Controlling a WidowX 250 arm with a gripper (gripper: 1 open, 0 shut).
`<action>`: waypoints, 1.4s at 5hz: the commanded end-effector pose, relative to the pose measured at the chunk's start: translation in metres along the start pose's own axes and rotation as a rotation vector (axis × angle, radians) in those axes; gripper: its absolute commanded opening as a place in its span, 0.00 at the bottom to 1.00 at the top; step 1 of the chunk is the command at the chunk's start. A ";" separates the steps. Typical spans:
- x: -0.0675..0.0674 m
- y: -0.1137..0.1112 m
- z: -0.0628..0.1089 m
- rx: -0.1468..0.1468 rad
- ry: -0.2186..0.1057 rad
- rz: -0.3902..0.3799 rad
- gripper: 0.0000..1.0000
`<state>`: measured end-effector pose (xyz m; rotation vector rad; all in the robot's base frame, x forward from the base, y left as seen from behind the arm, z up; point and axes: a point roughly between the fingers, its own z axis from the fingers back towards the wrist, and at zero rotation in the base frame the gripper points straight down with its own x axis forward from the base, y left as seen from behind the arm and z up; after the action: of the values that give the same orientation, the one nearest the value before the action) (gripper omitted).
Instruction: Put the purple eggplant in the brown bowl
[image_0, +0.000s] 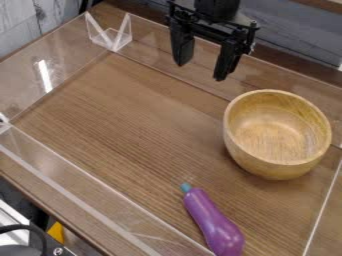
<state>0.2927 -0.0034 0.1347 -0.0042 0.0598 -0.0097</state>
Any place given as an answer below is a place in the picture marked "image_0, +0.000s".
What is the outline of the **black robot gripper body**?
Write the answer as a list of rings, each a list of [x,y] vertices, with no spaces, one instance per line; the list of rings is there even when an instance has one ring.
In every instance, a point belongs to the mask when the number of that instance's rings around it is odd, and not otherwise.
[[[249,54],[260,24],[241,11],[241,0],[169,0],[169,27],[177,20],[186,25],[194,37],[222,44],[230,39],[238,42],[242,53]]]

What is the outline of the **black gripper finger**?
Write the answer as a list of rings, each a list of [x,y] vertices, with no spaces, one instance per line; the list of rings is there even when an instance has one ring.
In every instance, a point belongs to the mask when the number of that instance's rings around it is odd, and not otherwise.
[[[170,38],[174,61],[183,66],[194,56],[195,39],[191,29],[177,20],[170,22]]]
[[[236,71],[241,55],[242,50],[238,42],[230,39],[225,40],[214,69],[217,81],[223,81],[227,75]]]

